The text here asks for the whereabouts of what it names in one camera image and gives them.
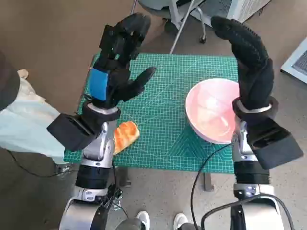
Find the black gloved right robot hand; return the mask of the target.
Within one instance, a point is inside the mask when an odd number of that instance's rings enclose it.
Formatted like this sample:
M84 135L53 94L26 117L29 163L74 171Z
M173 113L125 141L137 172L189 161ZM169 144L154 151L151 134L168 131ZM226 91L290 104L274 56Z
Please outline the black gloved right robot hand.
M220 16L211 18L215 34L231 44L237 60L239 98L247 110L269 106L273 89L273 61L261 37L243 23Z

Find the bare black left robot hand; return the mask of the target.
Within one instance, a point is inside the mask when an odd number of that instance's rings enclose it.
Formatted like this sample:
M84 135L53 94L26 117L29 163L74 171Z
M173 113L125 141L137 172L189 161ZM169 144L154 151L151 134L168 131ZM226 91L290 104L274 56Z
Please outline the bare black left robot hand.
M94 106L113 108L119 101L128 101L144 91L156 68L149 67L132 80L130 61L138 56L150 23L148 16L134 13L114 26L105 26L99 57L90 70L89 87Z

